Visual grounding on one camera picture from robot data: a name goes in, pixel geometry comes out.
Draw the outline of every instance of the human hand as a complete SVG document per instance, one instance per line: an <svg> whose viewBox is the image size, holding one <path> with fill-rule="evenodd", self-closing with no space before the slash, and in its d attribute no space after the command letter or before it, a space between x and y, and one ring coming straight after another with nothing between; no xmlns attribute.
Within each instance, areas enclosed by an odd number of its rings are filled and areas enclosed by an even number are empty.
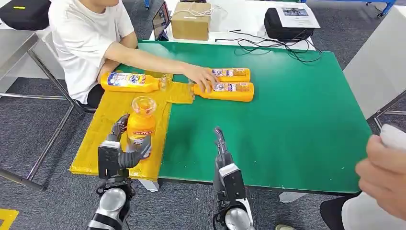
<svg viewBox="0 0 406 230"><path fill-rule="evenodd" d="M406 151L387 148L379 136L367 144L368 158L357 164L359 186L388 213L406 220Z"/></svg>
<svg viewBox="0 0 406 230"><path fill-rule="evenodd" d="M183 74L190 80L197 83L202 92L204 92L205 89L206 92L211 91L211 87L208 81L211 82L212 86L216 82L219 82L218 78L212 73L212 70L210 68L203 68L200 66L187 64L184 68Z"/></svg>

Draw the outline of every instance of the white sleeve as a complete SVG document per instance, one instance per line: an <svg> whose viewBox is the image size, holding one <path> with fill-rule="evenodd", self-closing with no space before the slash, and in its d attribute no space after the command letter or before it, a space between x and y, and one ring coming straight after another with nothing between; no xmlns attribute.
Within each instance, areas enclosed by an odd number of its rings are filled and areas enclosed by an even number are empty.
<svg viewBox="0 0 406 230"><path fill-rule="evenodd" d="M118 33L120 37L125 37L134 31L133 24L131 23L130 16L128 16L127 10L125 9L123 2L119 0L117 5L117 25Z"/></svg>
<svg viewBox="0 0 406 230"><path fill-rule="evenodd" d="M115 42L96 32L84 22L65 22L56 32L74 55L99 67L107 48Z"/></svg>

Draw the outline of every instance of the person's finger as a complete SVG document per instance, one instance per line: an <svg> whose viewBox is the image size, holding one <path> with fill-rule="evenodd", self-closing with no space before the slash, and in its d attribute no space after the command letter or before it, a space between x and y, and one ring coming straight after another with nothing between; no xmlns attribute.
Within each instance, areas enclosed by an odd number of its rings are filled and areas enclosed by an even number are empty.
<svg viewBox="0 0 406 230"><path fill-rule="evenodd" d="M203 82L201 80L197 80L196 83L199 85L200 90L202 90L202 92L204 92L204 85Z"/></svg>
<svg viewBox="0 0 406 230"><path fill-rule="evenodd" d="M214 78L214 80L215 80L216 82L220 82L220 80L218 79L218 77L212 72L212 69L210 69L210 68L205 68L205 70L206 70L206 72L207 72L210 76L212 76L212 77Z"/></svg>
<svg viewBox="0 0 406 230"><path fill-rule="evenodd" d="M210 92L211 88L210 88L210 84L209 82L203 77L202 82L204 84L204 86L206 87L206 92Z"/></svg>
<svg viewBox="0 0 406 230"><path fill-rule="evenodd" d="M399 174L373 165L368 159L355 166L357 174L365 181L393 191L398 186Z"/></svg>
<svg viewBox="0 0 406 230"><path fill-rule="evenodd" d="M389 199L389 196L391 194L388 189L376 186L362 178L358 182L358 186L362 191L366 192L366 194L372 196L376 200Z"/></svg>
<svg viewBox="0 0 406 230"><path fill-rule="evenodd" d="M214 87L215 82L216 82L214 76L211 75L211 74L207 74L207 73L206 73L206 74L205 74L205 78L206 78L207 80L209 80L209 81L212 83L212 87Z"/></svg>
<svg viewBox="0 0 406 230"><path fill-rule="evenodd" d="M380 137L370 137L367 154L368 159L376 166L395 173L406 173L406 152L385 147Z"/></svg>

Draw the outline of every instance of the shoe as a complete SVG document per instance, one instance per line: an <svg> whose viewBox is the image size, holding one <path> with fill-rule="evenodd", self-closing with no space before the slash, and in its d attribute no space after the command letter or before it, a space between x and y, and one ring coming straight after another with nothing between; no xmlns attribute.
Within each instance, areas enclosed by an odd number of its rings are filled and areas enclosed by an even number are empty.
<svg viewBox="0 0 406 230"><path fill-rule="evenodd" d="M283 225L283 224L278 224L275 227L275 230L295 230L294 228L287 226L287 225Z"/></svg>

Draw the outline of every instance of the yellow tape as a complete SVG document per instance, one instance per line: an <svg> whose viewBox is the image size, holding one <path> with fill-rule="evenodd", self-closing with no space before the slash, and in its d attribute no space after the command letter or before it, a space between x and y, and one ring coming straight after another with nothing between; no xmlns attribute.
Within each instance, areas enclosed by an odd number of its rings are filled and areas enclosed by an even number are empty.
<svg viewBox="0 0 406 230"><path fill-rule="evenodd" d="M10 226L14 222L18 213L19 212L17 210L0 208L0 219L3 220L3 222L0 224L0 230L10 229Z"/></svg>
<svg viewBox="0 0 406 230"><path fill-rule="evenodd" d="M162 76L162 74L147 71L145 74L154 77ZM148 95L157 103L154 113L157 126L152 136L152 152L147 159L141 160L136 167L130 169L130 176L135 179L157 181L171 105L172 103L190 104L193 102L189 86L172 82L172 78L173 75L167 74L168 85L165 91L151 93L106 91L69 170L73 174L97 175L97 147L106 139L114 122L122 115L132 112L131 101L135 97ZM121 137L122 148L126 147L126 140L127 134L124 133Z"/></svg>

